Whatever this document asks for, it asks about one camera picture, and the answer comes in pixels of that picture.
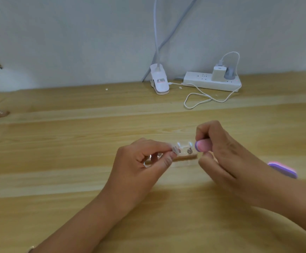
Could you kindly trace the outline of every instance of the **pink and purple object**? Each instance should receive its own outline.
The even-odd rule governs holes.
[[[208,151],[213,151],[213,143],[210,139],[202,139],[199,141],[195,142],[195,149],[198,152],[208,152]],[[297,173],[294,169],[276,162],[276,161],[272,161],[269,162],[268,165],[270,167],[272,167],[273,169],[277,170],[278,172],[282,173],[283,175],[286,175],[288,177],[291,177],[293,179],[297,179]]]

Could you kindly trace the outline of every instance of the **white power strip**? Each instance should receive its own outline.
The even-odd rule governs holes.
[[[213,90],[235,91],[241,87],[239,76],[235,76],[234,80],[224,82],[216,82],[212,80],[211,73],[187,72],[182,84],[191,83],[193,85],[185,85],[189,87],[199,87]]]

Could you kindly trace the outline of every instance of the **wood grain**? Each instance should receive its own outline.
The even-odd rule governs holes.
[[[158,96],[149,83],[10,94],[0,103],[11,111],[0,118],[0,253],[37,245],[96,196],[118,147],[140,137],[194,140],[208,120],[306,181],[306,72],[241,80],[226,103],[194,110],[183,101],[195,89],[172,86]],[[221,191],[197,160],[186,160],[172,164],[95,252],[306,252],[306,232]]]

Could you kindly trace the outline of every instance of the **gray plug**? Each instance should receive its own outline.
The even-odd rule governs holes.
[[[227,68],[226,73],[224,74],[224,78],[227,80],[234,80],[235,79],[235,75],[234,75],[235,69],[232,66],[229,66]]]

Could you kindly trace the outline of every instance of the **wall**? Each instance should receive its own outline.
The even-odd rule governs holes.
[[[154,54],[154,0],[0,0],[0,91],[138,81]],[[159,0],[161,42],[191,0]],[[169,78],[306,70],[306,0],[198,0],[161,50]]]

